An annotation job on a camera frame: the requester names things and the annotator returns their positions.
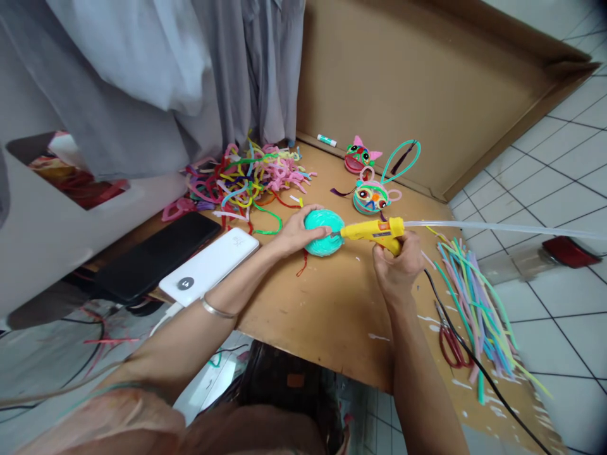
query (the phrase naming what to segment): white power bank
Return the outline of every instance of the white power bank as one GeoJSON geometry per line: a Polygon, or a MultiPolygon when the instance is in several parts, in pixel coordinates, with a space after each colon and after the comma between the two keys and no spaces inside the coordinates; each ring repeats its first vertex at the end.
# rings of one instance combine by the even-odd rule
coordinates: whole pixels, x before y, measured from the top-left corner
{"type": "Polygon", "coordinates": [[[259,247],[259,240],[238,227],[226,232],[160,282],[181,306],[188,306],[223,280],[259,247]]]}

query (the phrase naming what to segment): cardboard wall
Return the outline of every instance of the cardboard wall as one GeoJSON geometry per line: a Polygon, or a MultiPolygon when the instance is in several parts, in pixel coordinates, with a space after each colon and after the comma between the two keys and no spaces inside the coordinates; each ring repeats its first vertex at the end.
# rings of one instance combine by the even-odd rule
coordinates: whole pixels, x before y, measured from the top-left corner
{"type": "Polygon", "coordinates": [[[384,152],[377,168],[416,139],[422,155],[401,182],[446,200],[474,177],[479,161],[497,156],[547,112],[546,96],[558,102],[585,77],[585,54],[481,1],[457,4],[308,0],[302,138],[318,145],[310,138],[328,136],[343,155],[360,135],[384,152]],[[546,70],[563,61],[573,62],[565,73],[577,78],[546,70]]]}

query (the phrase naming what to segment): silver bracelet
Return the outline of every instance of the silver bracelet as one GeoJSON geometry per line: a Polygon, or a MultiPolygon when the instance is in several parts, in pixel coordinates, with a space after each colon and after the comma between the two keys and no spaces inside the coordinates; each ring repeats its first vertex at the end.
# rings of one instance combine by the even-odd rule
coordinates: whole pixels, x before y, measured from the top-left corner
{"type": "Polygon", "coordinates": [[[224,319],[234,319],[236,316],[238,316],[238,314],[233,315],[230,313],[224,313],[224,312],[220,312],[219,310],[216,310],[215,308],[213,308],[212,306],[210,306],[208,304],[208,302],[206,301],[206,299],[204,297],[200,301],[202,302],[202,306],[204,307],[204,309],[207,310],[212,315],[219,316],[224,319]]]}

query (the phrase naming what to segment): black phone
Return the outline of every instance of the black phone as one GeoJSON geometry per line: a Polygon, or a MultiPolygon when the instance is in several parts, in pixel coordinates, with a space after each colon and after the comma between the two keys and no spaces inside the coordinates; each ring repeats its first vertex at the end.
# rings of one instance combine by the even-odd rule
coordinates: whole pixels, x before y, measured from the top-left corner
{"type": "Polygon", "coordinates": [[[221,226],[206,216],[188,213],[103,267],[95,284],[122,301],[135,301],[220,230],[221,226]]]}

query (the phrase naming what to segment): white glue stick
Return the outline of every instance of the white glue stick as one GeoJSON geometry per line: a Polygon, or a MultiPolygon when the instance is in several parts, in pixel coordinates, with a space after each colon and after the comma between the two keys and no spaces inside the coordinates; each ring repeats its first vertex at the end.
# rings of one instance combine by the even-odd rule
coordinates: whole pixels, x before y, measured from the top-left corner
{"type": "Polygon", "coordinates": [[[328,144],[332,147],[335,147],[337,145],[337,141],[328,138],[327,136],[323,136],[323,135],[318,135],[316,136],[316,138],[320,141],[320,142],[324,142],[325,144],[328,144]]]}

